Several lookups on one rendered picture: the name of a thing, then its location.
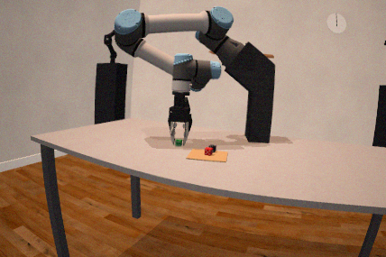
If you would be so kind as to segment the red die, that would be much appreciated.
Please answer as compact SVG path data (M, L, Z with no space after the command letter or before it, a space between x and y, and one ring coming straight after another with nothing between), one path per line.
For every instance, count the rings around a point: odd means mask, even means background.
M211 156L213 154L213 148L205 148L205 155Z

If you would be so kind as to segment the tan mat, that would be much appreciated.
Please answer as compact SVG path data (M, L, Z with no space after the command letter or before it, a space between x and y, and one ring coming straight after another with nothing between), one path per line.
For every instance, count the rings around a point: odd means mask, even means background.
M226 162L228 151L216 151L211 156L205 155L205 150L192 149L186 159L198 161Z

